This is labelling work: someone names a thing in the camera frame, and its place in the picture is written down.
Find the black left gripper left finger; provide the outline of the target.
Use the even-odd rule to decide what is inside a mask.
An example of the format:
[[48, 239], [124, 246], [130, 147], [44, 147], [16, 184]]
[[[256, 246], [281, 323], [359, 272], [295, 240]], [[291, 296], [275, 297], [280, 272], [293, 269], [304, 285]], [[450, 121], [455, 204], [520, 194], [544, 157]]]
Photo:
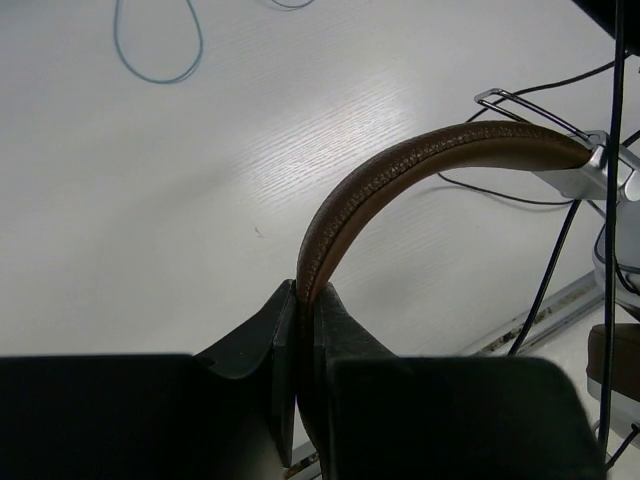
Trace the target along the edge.
[[295, 285], [197, 354], [1, 361], [5, 479], [279, 479], [292, 461]]

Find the brown silver headphones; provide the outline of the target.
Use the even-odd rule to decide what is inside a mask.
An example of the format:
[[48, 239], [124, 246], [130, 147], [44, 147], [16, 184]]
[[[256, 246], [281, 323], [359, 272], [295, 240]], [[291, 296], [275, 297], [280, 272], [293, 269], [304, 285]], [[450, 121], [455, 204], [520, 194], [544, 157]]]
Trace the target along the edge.
[[611, 135], [583, 132], [542, 109], [540, 115], [563, 133], [507, 113], [502, 120], [465, 122], [428, 132], [376, 154], [346, 176], [314, 215], [301, 244], [296, 269], [300, 335], [299, 410], [317, 449], [329, 442], [326, 407], [311, 382], [314, 305], [321, 291], [364, 227], [392, 200], [414, 184], [443, 172], [499, 168], [532, 172], [571, 200], [591, 200], [604, 192], [614, 159], [624, 167], [617, 199], [638, 200], [627, 185], [639, 182], [639, 159], [627, 146], [613, 146]]

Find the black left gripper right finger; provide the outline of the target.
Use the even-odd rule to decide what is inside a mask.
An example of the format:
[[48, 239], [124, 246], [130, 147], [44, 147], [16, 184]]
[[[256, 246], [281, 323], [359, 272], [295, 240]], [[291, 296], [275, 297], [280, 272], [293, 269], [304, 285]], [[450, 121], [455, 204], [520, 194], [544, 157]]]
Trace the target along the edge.
[[333, 287], [314, 307], [327, 479], [602, 479], [568, 376], [536, 357], [401, 357]]

